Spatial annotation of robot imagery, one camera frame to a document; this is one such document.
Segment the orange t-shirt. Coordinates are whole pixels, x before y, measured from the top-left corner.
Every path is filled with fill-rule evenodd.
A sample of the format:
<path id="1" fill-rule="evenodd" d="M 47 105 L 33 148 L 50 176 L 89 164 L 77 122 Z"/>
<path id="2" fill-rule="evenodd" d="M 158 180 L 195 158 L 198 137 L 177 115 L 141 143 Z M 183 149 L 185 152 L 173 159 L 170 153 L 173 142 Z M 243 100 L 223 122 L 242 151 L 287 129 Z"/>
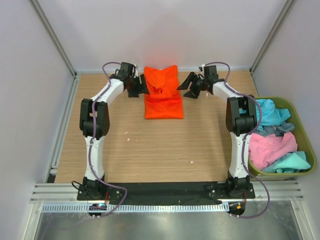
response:
<path id="1" fill-rule="evenodd" d="M 146 66 L 144 77 L 149 94 L 144 95 L 144 118 L 183 119 L 183 99 L 179 87 L 178 66 L 164 69 Z"/>

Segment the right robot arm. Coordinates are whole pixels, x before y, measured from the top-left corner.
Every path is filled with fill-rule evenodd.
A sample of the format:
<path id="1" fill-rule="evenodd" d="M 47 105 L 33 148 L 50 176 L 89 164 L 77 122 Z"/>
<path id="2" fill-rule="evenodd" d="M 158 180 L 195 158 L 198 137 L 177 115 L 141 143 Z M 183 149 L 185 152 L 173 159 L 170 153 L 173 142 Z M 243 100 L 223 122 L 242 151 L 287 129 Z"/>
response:
<path id="1" fill-rule="evenodd" d="M 258 125 L 256 102 L 251 95 L 236 91 L 225 78 L 219 78 L 215 65 L 204 64 L 200 73 L 191 72 L 177 88 L 183 96 L 197 99 L 206 91 L 226 103 L 225 125 L 231 136 L 231 162 L 225 183 L 218 186 L 230 198 L 241 198 L 250 190 L 248 169 L 251 132 Z"/>

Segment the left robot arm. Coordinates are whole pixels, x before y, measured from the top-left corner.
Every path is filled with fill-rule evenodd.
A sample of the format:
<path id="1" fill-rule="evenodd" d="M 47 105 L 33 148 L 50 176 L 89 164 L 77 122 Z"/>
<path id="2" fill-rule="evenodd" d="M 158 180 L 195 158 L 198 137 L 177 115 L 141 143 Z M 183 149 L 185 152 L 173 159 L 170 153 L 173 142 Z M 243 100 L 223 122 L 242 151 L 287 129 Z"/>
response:
<path id="1" fill-rule="evenodd" d="M 78 200 L 101 200 L 111 186 L 105 182 L 103 148 L 110 129 L 109 106 L 124 91 L 129 97 L 148 94 L 138 67 L 128 62 L 107 62 L 102 66 L 107 82 L 93 97 L 80 104 L 79 129 L 86 144 L 86 170 L 78 188 Z"/>

